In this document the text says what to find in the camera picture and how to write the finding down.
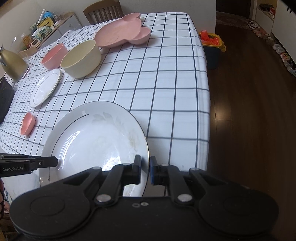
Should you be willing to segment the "person's left hand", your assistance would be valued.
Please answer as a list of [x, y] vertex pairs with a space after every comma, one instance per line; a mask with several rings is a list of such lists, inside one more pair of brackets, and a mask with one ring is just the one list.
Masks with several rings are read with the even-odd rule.
[[0, 219], [4, 216], [4, 183], [0, 179]]

